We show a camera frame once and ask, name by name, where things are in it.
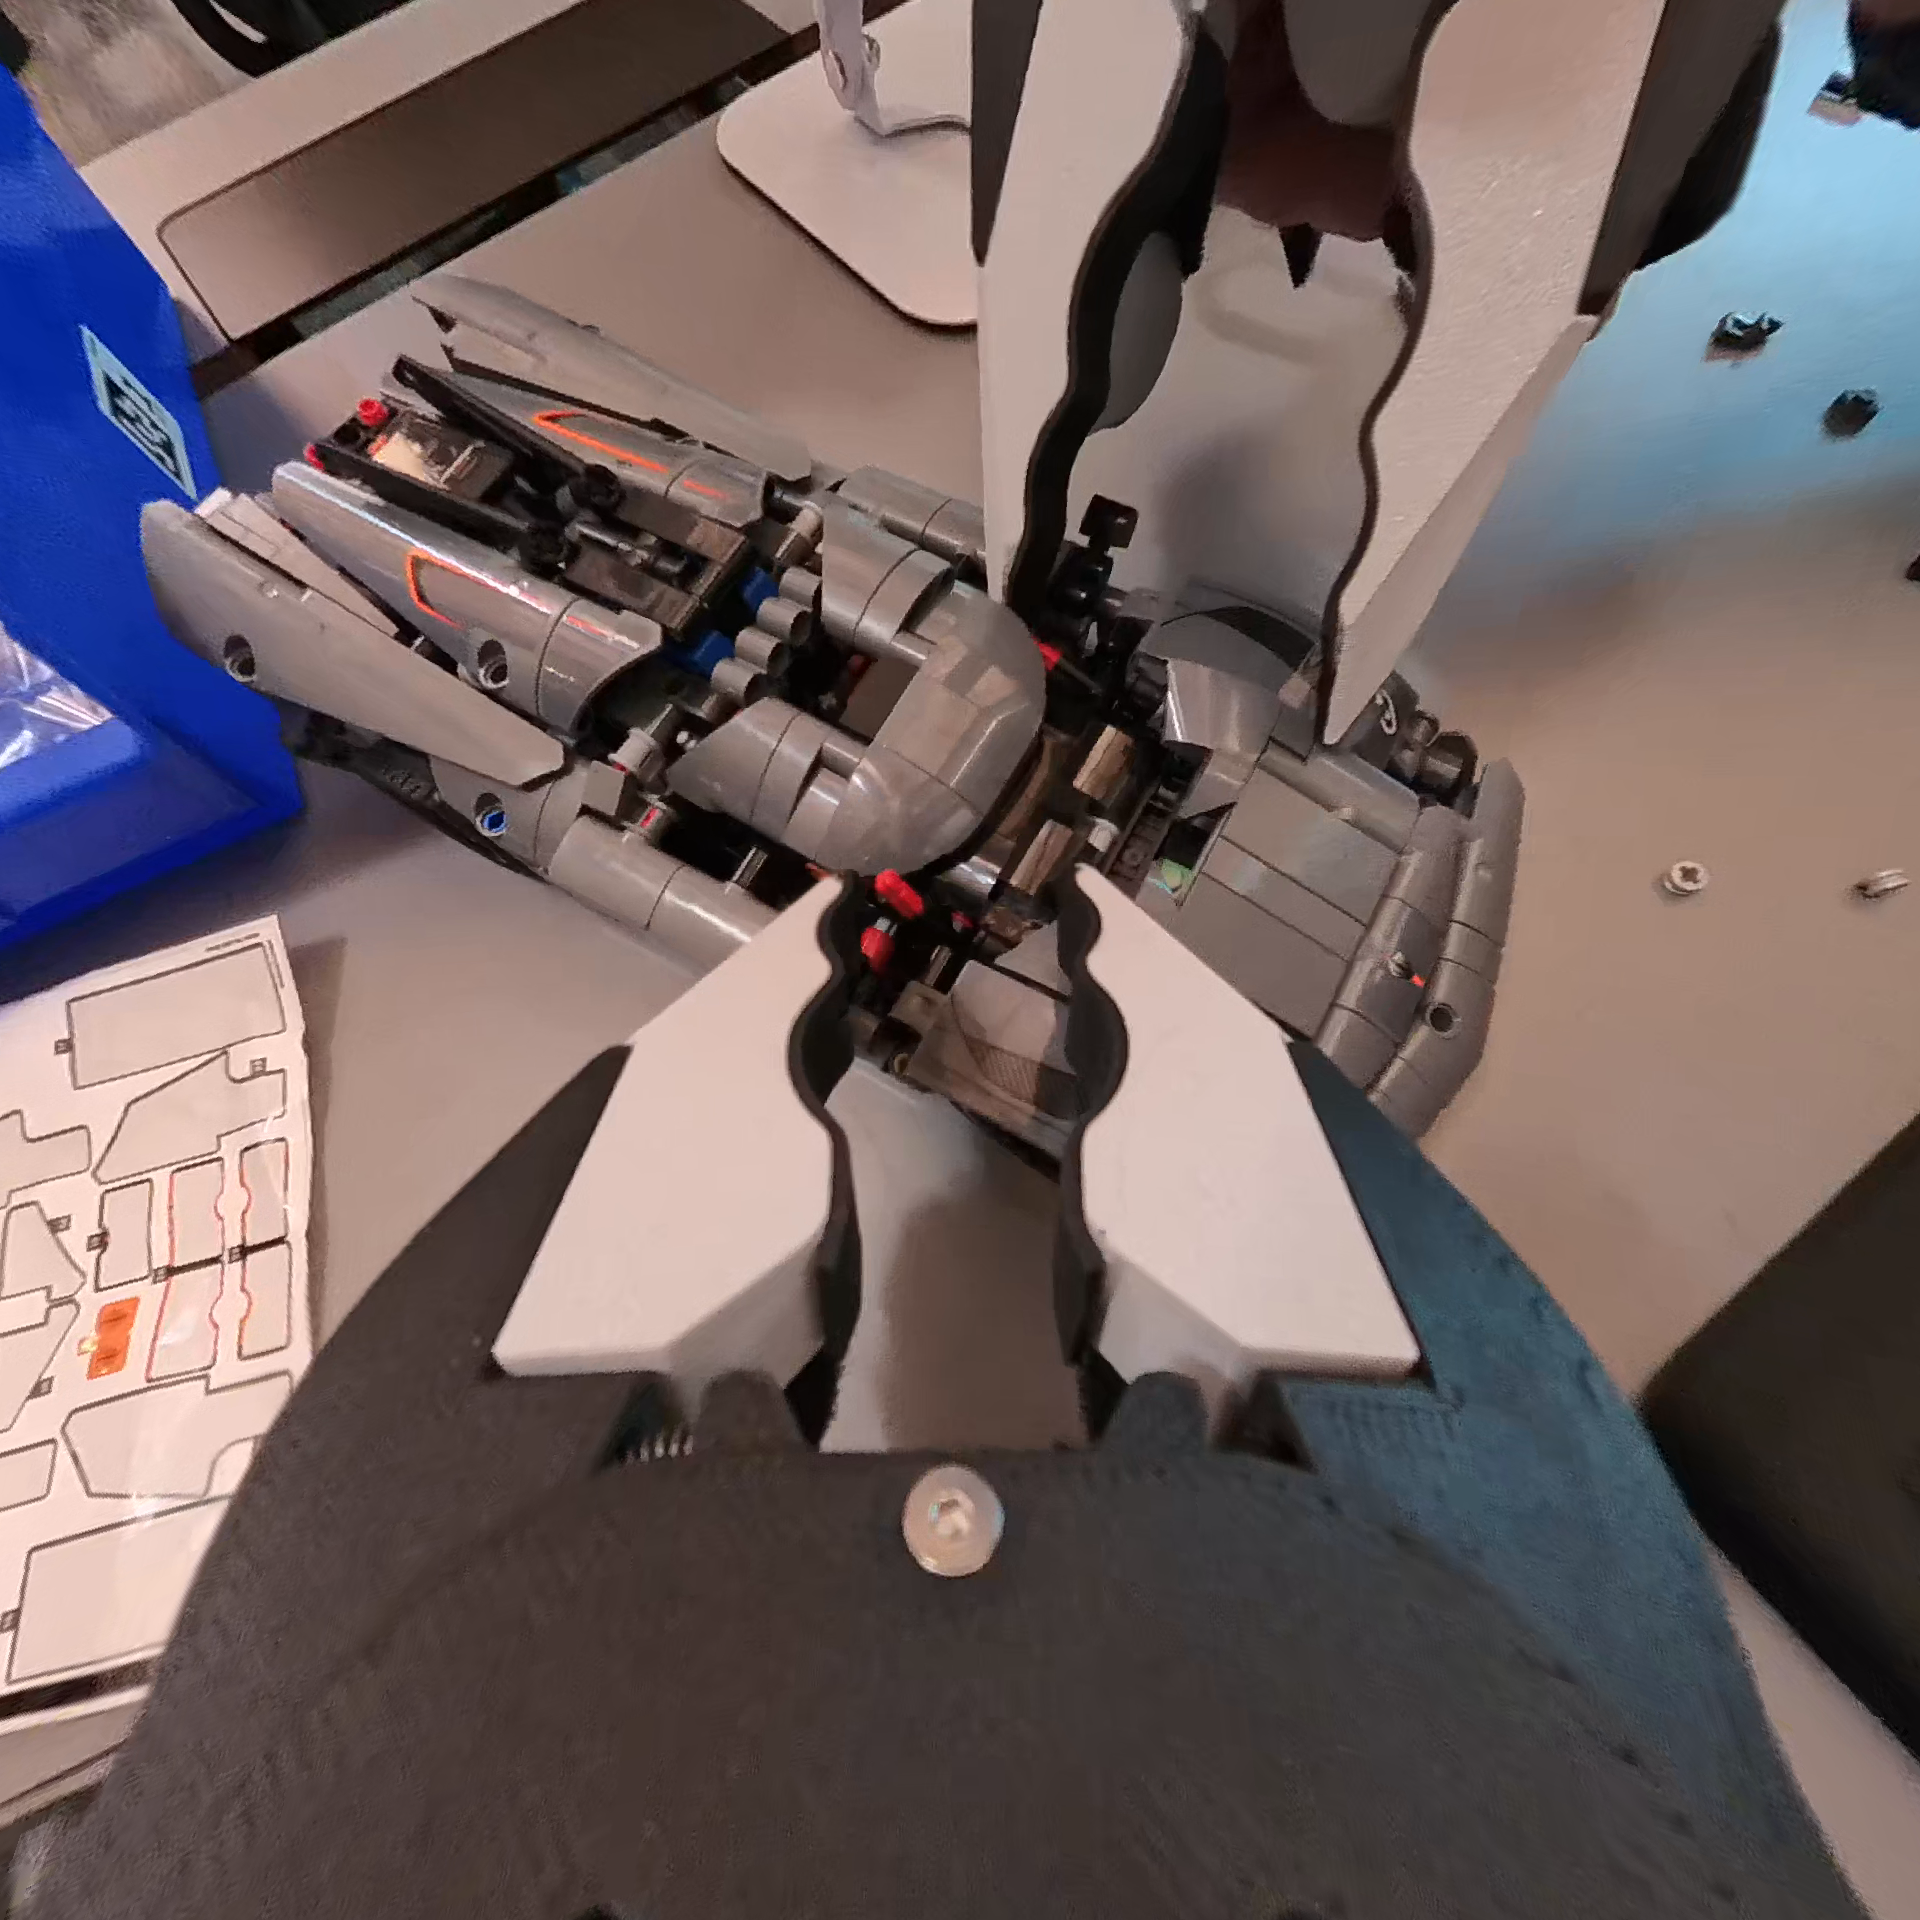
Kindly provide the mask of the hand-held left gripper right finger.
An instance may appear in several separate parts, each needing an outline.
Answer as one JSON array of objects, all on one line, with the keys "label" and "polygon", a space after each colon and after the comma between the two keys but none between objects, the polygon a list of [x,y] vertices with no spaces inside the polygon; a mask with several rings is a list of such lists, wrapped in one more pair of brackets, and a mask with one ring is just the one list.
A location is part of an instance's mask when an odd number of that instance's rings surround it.
[{"label": "hand-held left gripper right finger", "polygon": [[1073,1119],[1056,1321],[1103,1426],[1176,1375],[1223,1426],[1266,1377],[1406,1385],[1424,1353],[1288,1037],[1093,865],[1057,883]]}]

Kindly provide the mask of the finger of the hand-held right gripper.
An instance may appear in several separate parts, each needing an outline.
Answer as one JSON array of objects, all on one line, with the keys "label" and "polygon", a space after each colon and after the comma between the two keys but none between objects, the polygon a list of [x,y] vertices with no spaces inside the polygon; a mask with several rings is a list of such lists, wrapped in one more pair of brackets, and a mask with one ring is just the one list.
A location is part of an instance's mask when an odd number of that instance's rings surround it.
[{"label": "finger of the hand-held right gripper", "polygon": [[977,4],[987,578],[1041,604],[1073,463],[1155,390],[1228,133],[1228,4]]},{"label": "finger of the hand-held right gripper", "polygon": [[1662,4],[1454,4],[1401,120],[1414,321],[1363,423],[1364,514],[1325,611],[1323,741],[1432,611],[1553,385]]}]

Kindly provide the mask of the blue plastic bin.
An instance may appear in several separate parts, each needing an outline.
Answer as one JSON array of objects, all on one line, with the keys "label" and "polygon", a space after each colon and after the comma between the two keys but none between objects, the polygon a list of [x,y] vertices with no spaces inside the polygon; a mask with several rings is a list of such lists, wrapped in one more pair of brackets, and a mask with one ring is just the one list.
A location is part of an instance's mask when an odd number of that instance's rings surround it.
[{"label": "blue plastic bin", "polygon": [[140,510],[211,481],[165,286],[2,78],[2,638],[103,709],[2,768],[2,948],[304,808],[277,712],[147,585]]}]

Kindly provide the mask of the white monitor stand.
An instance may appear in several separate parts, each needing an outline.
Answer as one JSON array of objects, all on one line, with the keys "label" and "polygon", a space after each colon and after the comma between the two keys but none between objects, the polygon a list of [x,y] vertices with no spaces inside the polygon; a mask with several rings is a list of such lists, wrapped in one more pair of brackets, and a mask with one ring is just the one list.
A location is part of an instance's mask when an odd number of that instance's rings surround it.
[{"label": "white monitor stand", "polygon": [[898,317],[977,327],[974,140],[1004,140],[1038,4],[811,4],[811,58],[720,119],[733,177]]}]

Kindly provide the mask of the person's right hand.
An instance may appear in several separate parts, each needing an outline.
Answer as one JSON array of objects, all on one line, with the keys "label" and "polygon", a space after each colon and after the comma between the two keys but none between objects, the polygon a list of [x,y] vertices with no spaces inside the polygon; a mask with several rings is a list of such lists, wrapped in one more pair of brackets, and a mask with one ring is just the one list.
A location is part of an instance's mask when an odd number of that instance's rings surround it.
[{"label": "person's right hand", "polygon": [[1399,133],[1328,120],[1291,69],[1239,66],[1211,200],[1266,229],[1380,243],[1401,200]]}]

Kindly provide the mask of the clear plastic bags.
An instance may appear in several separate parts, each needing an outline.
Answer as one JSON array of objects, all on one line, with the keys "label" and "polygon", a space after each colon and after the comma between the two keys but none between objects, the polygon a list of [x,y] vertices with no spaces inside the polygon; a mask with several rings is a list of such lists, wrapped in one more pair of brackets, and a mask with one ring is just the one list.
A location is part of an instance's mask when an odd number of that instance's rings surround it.
[{"label": "clear plastic bags", "polygon": [[140,738],[2,632],[2,779],[87,780],[140,761]]}]

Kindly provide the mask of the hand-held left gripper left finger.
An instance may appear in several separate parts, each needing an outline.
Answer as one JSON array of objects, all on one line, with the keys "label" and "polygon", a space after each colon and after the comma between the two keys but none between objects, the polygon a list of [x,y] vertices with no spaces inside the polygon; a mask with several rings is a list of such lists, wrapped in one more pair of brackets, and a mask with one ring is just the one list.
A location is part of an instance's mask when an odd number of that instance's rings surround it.
[{"label": "hand-held left gripper left finger", "polygon": [[493,1342],[514,1377],[775,1377],[821,1445],[859,1324],[853,1157],[831,1093],[859,895],[821,880],[626,1041]]}]

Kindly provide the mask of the white sticker sheet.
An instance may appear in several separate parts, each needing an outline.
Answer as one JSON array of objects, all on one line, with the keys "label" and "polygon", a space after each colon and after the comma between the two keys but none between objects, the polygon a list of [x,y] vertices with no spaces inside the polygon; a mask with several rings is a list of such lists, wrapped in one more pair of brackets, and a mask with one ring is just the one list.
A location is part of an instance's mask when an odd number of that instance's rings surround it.
[{"label": "white sticker sheet", "polygon": [[2,1717],[147,1686],[312,1358],[277,917],[2,1007]]}]

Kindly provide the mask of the grey lego car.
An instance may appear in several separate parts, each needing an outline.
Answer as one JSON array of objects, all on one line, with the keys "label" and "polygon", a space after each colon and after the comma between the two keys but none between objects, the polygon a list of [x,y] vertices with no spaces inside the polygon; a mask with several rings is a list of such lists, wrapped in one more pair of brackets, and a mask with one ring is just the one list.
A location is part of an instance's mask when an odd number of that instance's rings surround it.
[{"label": "grey lego car", "polygon": [[708,975],[859,890],[859,1047],[1036,1158],[1073,1116],[1057,892],[1087,865],[1420,1140],[1478,1068],[1526,788],[1388,677],[1112,587],[1093,497],[1033,621],[981,510],[489,280],[261,492],[140,510],[173,638],[389,792]]}]

